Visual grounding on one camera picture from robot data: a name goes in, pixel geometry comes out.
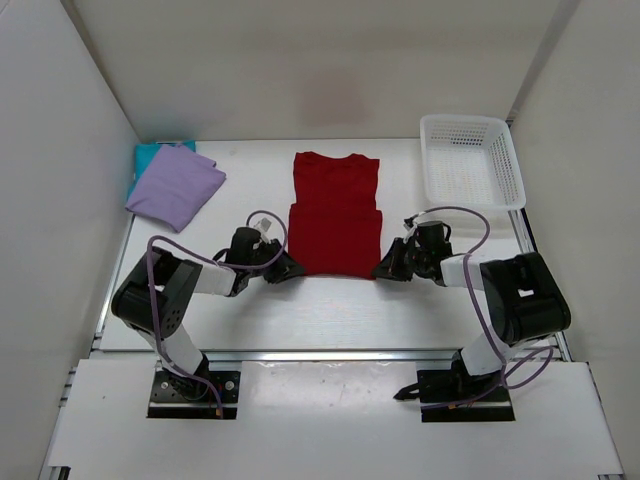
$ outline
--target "white table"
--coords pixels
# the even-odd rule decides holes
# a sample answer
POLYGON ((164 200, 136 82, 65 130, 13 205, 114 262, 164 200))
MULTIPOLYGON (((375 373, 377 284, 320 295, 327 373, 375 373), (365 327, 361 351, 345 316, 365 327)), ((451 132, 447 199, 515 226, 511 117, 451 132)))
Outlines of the white table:
MULTIPOLYGON (((402 220, 429 206, 417 139, 198 142, 197 150, 218 162, 228 175, 226 183, 178 235, 135 218, 116 285, 143 255, 152 235, 164 234, 212 256, 229 245, 235 229, 254 210, 271 210, 287 221, 295 202, 293 159, 299 151, 333 157, 356 152, 380 159, 376 200, 384 216, 383 255, 394 237, 404 235, 402 220)), ((456 252, 468 249, 482 234, 473 217, 442 217, 453 226, 456 252)), ((492 236, 482 252, 495 258, 519 253, 507 215, 491 221, 492 236)), ((277 225, 272 229, 270 233, 277 232, 277 225)), ((421 279, 395 283, 307 277, 276 286, 255 279, 236 298, 195 296, 184 325, 196 346, 205 350, 452 349, 480 334, 466 291, 421 279)), ((100 348, 149 346, 109 313, 100 348)))
MULTIPOLYGON (((423 424, 413 363, 244 363, 238 419, 145 418, 155 359, 80 363, 49 465, 85 479, 535 479, 620 473, 586 364, 512 394, 515 422, 423 424)), ((517 376, 538 365, 526 365, 517 376)))

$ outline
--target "folded red shirt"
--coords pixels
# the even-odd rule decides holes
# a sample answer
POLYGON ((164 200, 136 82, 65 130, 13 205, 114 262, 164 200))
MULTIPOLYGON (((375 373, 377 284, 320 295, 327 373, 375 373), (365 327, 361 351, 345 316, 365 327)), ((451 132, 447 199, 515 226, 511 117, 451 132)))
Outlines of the folded red shirt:
POLYGON ((291 256, 306 275, 348 275, 371 279, 380 262, 379 210, 324 209, 301 204, 289 212, 291 256))
POLYGON ((356 153, 345 158, 297 153, 293 162, 296 201, 299 205, 369 207, 373 211, 379 166, 380 160, 356 153))

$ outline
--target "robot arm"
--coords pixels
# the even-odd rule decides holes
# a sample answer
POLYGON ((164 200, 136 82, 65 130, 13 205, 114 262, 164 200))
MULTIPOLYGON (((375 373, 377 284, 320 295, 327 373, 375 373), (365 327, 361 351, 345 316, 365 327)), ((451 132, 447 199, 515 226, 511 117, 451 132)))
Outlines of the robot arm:
POLYGON ((247 287, 251 278, 263 277, 268 283, 281 283, 304 273, 304 269, 286 252, 266 268, 246 268, 267 264, 280 252, 280 242, 269 240, 266 236, 269 225, 268 220, 263 219, 254 227, 240 227, 236 230, 231 246, 219 252, 215 258, 218 260, 226 255, 225 263, 233 265, 232 268, 203 266, 153 247, 153 273, 162 349, 156 345, 153 331, 146 254, 113 297, 112 313, 144 338, 156 353, 164 351, 172 360, 172 364, 169 364, 160 355, 171 386, 187 400, 201 398, 207 387, 183 376, 173 365, 200 378, 208 378, 209 373, 207 357, 196 348, 182 326, 191 297, 197 293, 235 297, 247 287))
MULTIPOLYGON (((443 287, 468 288, 464 255, 453 255, 451 228, 440 221, 405 220, 408 233, 396 238, 373 276, 410 281, 413 275, 443 287)), ((516 255, 509 260, 489 260, 474 255, 467 259, 469 281, 484 291, 490 315, 487 325, 491 345, 483 333, 458 351, 451 369, 426 385, 411 385, 396 395, 398 400, 418 398, 431 389, 455 390, 452 397, 471 398, 497 384, 504 363, 516 353, 569 327, 571 315, 564 297, 538 253, 516 255), (502 358, 496 355, 497 348, 502 358)))

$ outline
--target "folded cloth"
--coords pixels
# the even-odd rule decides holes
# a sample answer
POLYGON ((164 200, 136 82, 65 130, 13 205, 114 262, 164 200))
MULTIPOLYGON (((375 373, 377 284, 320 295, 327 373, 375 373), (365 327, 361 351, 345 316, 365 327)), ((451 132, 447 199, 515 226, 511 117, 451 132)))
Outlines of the folded cloth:
POLYGON ((135 177, 133 179, 133 185, 129 190, 129 195, 131 195, 131 192, 133 192, 133 189, 136 188, 136 184, 138 183, 138 180, 140 180, 140 177, 142 176, 144 171, 147 169, 147 167, 153 160, 153 157, 155 157, 156 153, 158 153, 158 150, 160 150, 160 147, 162 147, 162 145, 171 145, 171 146, 184 145, 192 152, 196 151, 195 140, 187 140, 180 143, 148 143, 148 144, 141 143, 136 145, 135 177))
POLYGON ((300 204, 289 211, 289 254, 306 275, 371 279, 380 262, 382 213, 360 209, 327 211, 300 204))
POLYGON ((376 208, 380 160, 353 153, 331 158, 297 153, 293 162, 296 202, 300 205, 351 205, 376 208))
POLYGON ((140 177, 126 209, 181 232, 227 176, 187 147, 163 145, 140 177))

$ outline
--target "teal cloth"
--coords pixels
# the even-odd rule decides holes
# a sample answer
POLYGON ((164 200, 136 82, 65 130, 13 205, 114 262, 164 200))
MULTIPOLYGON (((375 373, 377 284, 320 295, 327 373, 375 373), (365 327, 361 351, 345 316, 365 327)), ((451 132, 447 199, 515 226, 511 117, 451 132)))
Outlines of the teal cloth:
POLYGON ((184 145, 192 152, 196 151, 195 140, 187 140, 184 142, 177 142, 177 143, 140 143, 136 145, 136 164, 135 164, 136 176, 133 179, 133 185, 131 185, 131 188, 129 189, 129 195, 127 195, 127 197, 130 196, 131 192, 133 192, 133 189, 136 188, 136 184, 138 183, 138 180, 140 180, 140 177, 142 176, 144 171, 147 169, 147 167, 151 163, 151 160, 153 160, 153 157, 156 156, 156 153, 158 153, 158 150, 160 150, 162 145, 171 145, 171 146, 184 145))

